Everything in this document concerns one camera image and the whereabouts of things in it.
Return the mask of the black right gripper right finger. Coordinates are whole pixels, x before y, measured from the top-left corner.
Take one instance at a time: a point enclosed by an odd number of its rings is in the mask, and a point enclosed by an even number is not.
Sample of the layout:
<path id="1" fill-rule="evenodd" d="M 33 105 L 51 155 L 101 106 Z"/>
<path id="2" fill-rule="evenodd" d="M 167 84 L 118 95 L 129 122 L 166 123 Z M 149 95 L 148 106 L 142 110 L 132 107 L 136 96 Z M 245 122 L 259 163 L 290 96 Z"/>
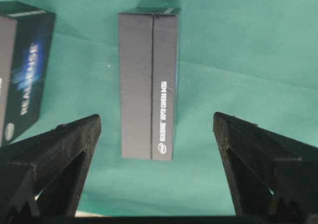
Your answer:
<path id="1" fill-rule="evenodd" d="M 221 112 L 213 133 L 237 215 L 317 216 L 316 147 Z"/>

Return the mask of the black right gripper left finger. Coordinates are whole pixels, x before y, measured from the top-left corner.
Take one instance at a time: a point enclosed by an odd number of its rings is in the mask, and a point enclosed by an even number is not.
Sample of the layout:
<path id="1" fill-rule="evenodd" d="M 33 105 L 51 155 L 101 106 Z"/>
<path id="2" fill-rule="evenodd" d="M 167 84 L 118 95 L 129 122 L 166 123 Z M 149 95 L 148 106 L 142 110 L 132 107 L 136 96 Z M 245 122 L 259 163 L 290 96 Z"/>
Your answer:
<path id="1" fill-rule="evenodd" d="M 73 217 L 101 133 L 94 114 L 0 149 L 0 215 Z"/>

